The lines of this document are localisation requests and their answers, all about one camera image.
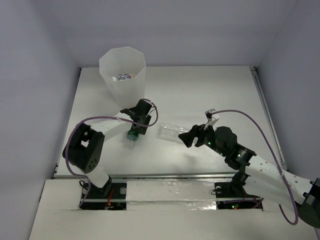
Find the clear crushed unlabelled bottle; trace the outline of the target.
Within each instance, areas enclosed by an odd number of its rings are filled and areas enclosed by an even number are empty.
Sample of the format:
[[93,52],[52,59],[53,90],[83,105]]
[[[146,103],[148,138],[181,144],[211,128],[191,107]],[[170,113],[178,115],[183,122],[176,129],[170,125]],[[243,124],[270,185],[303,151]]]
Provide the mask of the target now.
[[161,123],[158,130],[158,137],[162,140],[183,144],[183,141],[179,138],[179,135],[189,131],[190,128],[187,127],[170,123]]

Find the aluminium side rail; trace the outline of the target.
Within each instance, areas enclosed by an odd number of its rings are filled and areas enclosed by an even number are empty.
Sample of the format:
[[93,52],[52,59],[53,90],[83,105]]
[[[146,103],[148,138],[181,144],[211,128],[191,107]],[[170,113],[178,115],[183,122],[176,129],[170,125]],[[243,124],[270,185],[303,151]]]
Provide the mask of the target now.
[[261,83],[260,83],[260,80],[259,80],[258,68],[255,67],[255,66],[251,67],[250,71],[251,71],[251,75],[252,75],[252,78],[254,80],[254,83],[255,83],[255,86],[256,86],[256,89],[257,89],[257,92],[258,92],[262,107],[263,107],[264,114],[265,114],[267,122],[268,122],[269,129],[272,132],[272,139],[274,140],[274,144],[276,146],[276,151],[277,151],[277,154],[279,156],[280,164],[281,164],[283,169],[287,170],[288,167],[287,167],[286,161],[284,159],[284,156],[283,156],[283,153],[282,153],[282,149],[281,149],[281,146],[280,146],[280,142],[278,140],[278,136],[277,136],[277,133],[276,133],[276,130],[275,130],[275,127],[274,127],[274,124],[273,124],[273,121],[272,121],[272,118],[271,118],[271,115],[270,115],[270,111],[268,109],[268,105],[267,105],[267,102],[266,102],[266,99],[265,99],[265,96],[264,96],[264,93],[263,93],[263,90],[262,90],[262,86],[261,86]]

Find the clear bottle green label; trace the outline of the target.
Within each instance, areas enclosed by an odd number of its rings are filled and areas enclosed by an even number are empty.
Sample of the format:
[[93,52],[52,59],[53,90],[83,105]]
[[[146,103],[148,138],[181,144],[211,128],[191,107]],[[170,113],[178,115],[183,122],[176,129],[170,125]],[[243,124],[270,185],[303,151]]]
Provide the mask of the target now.
[[134,130],[129,130],[127,132],[126,138],[124,140],[124,146],[128,149],[133,149],[139,139],[139,133]]

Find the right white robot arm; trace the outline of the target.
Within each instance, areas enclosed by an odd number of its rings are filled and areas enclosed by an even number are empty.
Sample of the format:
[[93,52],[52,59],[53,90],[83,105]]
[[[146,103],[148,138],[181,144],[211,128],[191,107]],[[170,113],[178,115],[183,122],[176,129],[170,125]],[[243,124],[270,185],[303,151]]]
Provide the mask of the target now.
[[238,143],[229,127],[194,125],[178,135],[187,148],[207,146],[224,157],[225,163],[237,173],[230,183],[235,196],[254,195],[297,212],[306,224],[320,227],[320,180],[299,177],[257,155]]

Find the translucent white plastic bin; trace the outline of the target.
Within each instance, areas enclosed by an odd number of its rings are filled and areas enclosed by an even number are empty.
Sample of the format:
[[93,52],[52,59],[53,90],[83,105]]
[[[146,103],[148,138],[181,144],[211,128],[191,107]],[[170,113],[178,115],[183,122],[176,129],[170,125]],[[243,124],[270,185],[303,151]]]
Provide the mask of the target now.
[[[121,108],[134,107],[145,97],[146,62],[142,52],[129,46],[112,48],[99,59],[99,73]],[[134,74],[135,78],[111,80],[119,74]]]

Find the clear bottle orange blue label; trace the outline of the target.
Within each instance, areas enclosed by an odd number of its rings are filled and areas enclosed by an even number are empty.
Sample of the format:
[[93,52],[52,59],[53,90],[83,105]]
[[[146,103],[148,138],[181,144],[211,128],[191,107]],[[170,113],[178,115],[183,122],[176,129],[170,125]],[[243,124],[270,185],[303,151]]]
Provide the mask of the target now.
[[116,81],[125,81],[125,80],[134,79],[135,77],[136,77],[135,74],[121,73],[121,74],[118,74],[117,76],[111,76],[110,79],[116,82]]

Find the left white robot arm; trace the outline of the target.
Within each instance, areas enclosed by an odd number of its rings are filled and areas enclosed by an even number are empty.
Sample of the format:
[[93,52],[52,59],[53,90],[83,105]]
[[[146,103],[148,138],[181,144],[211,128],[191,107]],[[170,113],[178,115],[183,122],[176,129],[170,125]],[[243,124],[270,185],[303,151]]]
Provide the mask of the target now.
[[62,157],[73,176],[86,179],[86,196],[93,190],[104,198],[112,190],[112,178],[98,166],[104,143],[122,133],[145,135],[158,118],[156,105],[142,98],[136,106],[122,109],[114,116],[88,117],[74,127]]

